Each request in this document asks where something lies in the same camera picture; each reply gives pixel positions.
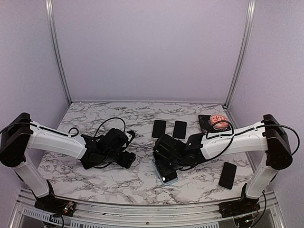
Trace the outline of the black smartphone mint edge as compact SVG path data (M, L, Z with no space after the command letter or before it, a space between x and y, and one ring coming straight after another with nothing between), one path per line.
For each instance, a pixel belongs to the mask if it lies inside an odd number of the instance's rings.
M154 166L163 185L170 185L178 181L175 170L158 161L154 161Z

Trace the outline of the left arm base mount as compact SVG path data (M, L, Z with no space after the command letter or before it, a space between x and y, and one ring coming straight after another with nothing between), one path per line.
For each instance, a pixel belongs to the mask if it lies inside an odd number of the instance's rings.
M75 212L76 203L74 201L57 198L49 180L47 180L47 184L49 187L48 195L42 198L38 198L34 195L36 199L34 207L40 210L53 212L61 216L72 217Z

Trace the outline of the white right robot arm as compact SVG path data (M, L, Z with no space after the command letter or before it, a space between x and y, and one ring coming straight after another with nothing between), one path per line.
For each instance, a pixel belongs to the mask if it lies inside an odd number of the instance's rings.
M170 184L178 180L177 170L192 169L221 155L263 152L257 170L235 203L237 211L245 213L276 174L293 162L285 129L286 126L279 124L271 114L266 114L262 121L253 125L219 133L193 134L187 142L164 134L155 142L152 163L162 183Z

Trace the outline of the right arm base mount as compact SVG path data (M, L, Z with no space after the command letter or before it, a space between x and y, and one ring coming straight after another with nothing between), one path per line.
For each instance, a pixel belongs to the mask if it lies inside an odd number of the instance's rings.
M246 186L247 185L245 184L242 188L240 199L222 202L218 205L222 218L238 216L258 211L260 209L260 205L258 203L259 199L251 199L247 197Z

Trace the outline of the black phone case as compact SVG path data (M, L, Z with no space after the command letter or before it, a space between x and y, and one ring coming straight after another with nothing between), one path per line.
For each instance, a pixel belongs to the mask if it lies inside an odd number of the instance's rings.
M88 170L88 169L90 169L90 168L92 168L92 167L93 167L93 165L92 165L92 163L91 163L91 162L87 162L87 161L83 161L83 160L81 160L81 163L82 163L83 168L84 168L85 170Z

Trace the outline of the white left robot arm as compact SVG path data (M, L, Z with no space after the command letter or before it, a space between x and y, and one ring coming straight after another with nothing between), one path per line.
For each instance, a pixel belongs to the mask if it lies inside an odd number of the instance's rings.
M1 129L0 137L0 162L12 168L49 211L58 210L60 201L28 156L29 150L72 157L86 170L112 163L128 169L136 158L134 153L126 151L135 138L132 130L112 128L100 136L65 133L33 121L28 113L21 113Z

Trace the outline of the black smartphone green edge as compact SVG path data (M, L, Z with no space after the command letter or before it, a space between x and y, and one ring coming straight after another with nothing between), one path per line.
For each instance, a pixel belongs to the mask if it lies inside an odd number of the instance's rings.
M224 162L218 185L227 190L232 190L236 171L236 165Z

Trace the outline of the light blue phone case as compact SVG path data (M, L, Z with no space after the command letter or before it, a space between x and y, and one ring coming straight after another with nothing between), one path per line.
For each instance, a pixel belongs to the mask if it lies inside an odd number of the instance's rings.
M171 173L171 174L169 174L167 176L164 176L164 174L161 174L160 170L159 170L159 168L158 168L158 166L156 164L156 160L155 159L152 159L152 164L153 164L153 166L155 168L155 171L157 173L158 178L161 180L161 182L162 182L162 184L164 186L172 185L172 184L176 183L179 180L176 172L175 173Z

